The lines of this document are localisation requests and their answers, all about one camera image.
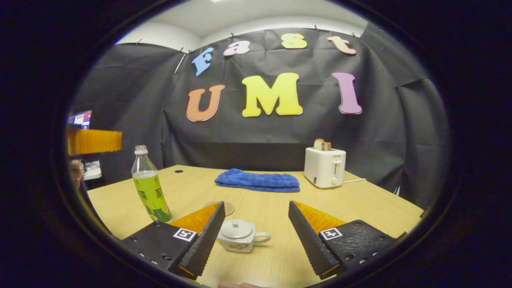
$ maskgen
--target ceiling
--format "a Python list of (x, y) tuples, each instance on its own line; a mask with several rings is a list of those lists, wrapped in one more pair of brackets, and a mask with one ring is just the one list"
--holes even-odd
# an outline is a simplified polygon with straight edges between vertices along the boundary
[(189, 0), (150, 21), (177, 26), (203, 38), (246, 21), (277, 16), (314, 16), (362, 28), (367, 23), (326, 0)]

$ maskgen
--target blue towel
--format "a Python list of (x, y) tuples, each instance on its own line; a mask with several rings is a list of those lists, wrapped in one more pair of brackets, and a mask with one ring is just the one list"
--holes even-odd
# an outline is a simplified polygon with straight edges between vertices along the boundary
[(245, 188), (257, 191), (298, 192), (297, 178), (290, 174), (256, 174), (239, 169), (231, 169), (221, 173), (215, 179), (219, 186)]

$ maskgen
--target green tea bottle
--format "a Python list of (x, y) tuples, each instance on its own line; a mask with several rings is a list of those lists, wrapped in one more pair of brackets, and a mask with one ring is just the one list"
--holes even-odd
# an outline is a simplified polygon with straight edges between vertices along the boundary
[(140, 200), (153, 221), (169, 222), (172, 215), (160, 187), (158, 171), (147, 156), (146, 145), (135, 146), (132, 177)]

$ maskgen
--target wooden table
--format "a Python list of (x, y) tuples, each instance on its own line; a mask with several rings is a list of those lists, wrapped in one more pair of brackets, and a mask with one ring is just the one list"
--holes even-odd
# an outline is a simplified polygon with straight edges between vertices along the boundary
[[(268, 243), (255, 246), (247, 254), (226, 251), (216, 242), (203, 276), (197, 279), (210, 287), (217, 287), (221, 281), (248, 282), (262, 287), (305, 287), (320, 282), (288, 219), (291, 200), (345, 222), (361, 219), (392, 237), (411, 231), (423, 212), (367, 181), (319, 189), (302, 172), (280, 172), (295, 176), (301, 191), (261, 192), (217, 186), (214, 180), (223, 171), (176, 165), (158, 172), (173, 220), (201, 209), (208, 202), (222, 200), (234, 206), (234, 213), (226, 216), (226, 220), (253, 222), (257, 232), (272, 235)], [(359, 178), (345, 171), (344, 181)], [(151, 223), (131, 179), (90, 190), (89, 197), (106, 227), (120, 239)]]

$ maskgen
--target hand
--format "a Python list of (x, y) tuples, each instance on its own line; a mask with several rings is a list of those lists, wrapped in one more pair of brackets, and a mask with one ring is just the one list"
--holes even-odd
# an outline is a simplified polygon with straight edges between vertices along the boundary
[(228, 283), (228, 282), (221, 282), (218, 287), (219, 288), (261, 288), (259, 286), (252, 285), (249, 283), (242, 283), (240, 285), (236, 285), (236, 284)]
[(78, 160), (71, 160), (70, 169), (71, 179), (74, 181), (74, 184), (78, 188), (80, 187), (80, 180), (82, 180), (85, 170), (83, 169), (82, 165), (80, 165), (80, 161)]

